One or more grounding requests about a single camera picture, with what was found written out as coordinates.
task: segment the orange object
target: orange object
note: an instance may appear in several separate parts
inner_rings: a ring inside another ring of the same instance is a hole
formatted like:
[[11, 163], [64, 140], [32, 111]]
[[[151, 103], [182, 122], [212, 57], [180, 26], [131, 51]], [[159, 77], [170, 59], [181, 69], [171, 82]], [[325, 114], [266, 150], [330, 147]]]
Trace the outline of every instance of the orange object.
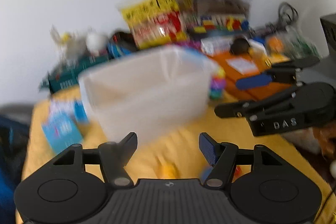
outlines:
[[282, 53], [284, 51], [284, 44], [276, 35], [267, 40], [267, 45], [272, 52]]
[[[256, 75], [258, 73], [251, 73], [247, 75], [242, 75], [238, 71], [236, 71], [234, 68], [230, 67], [228, 63], [226, 62], [227, 59], [230, 58], [236, 58], [237, 56], [231, 55], [229, 52], [223, 52], [216, 56], [210, 57], [217, 61], [217, 63], [225, 70], [226, 72], [226, 88], [225, 90], [230, 93], [231, 95], [235, 96], [239, 100], [261, 100], [266, 97], [269, 97], [273, 95], [274, 93], [277, 93], [279, 91], [282, 91], [290, 85], [288, 84], [281, 84], [281, 83], [270, 83], [267, 86], [261, 86], [258, 88], [248, 89], [248, 90], [238, 90], [236, 88], [236, 81], [238, 79], [244, 78], [246, 76]], [[240, 57], [251, 61], [252, 57], [249, 54], [242, 54]], [[265, 67], [258, 66], [256, 64], [259, 72], [262, 72], [265, 70]]]

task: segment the white package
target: white package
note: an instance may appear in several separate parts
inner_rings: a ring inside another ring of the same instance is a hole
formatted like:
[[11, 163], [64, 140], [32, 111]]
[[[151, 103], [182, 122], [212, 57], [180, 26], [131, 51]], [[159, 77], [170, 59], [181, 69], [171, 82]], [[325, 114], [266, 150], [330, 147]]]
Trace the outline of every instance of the white package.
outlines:
[[200, 116], [217, 70], [205, 56], [166, 46], [86, 70], [79, 85], [87, 116], [109, 141], [135, 132], [141, 145]]

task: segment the ribbed black surface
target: ribbed black surface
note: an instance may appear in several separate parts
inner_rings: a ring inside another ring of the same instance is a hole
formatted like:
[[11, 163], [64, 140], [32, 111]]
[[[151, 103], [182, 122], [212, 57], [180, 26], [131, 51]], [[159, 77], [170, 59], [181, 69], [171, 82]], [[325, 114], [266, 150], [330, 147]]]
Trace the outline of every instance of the ribbed black surface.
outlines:
[[106, 207], [83, 224], [253, 224], [221, 191], [199, 180], [142, 179], [137, 187], [114, 193]]

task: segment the plastic storage box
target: plastic storage box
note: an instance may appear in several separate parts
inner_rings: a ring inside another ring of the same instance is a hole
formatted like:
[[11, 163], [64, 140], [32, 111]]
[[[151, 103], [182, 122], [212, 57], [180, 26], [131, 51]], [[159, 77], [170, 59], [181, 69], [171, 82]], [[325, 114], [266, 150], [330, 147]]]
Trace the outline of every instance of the plastic storage box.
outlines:
[[180, 47], [147, 50], [82, 73], [83, 106], [109, 141], [136, 132], [141, 145], [201, 115], [217, 69], [214, 61]]

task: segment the open white container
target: open white container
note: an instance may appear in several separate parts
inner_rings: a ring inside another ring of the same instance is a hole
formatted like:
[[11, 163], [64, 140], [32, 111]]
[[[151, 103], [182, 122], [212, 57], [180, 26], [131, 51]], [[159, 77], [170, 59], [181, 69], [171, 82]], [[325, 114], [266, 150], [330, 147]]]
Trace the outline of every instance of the open white container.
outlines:
[[141, 145], [200, 116], [217, 69], [205, 56], [166, 46], [86, 70], [79, 85], [88, 118], [109, 141], [135, 132]]

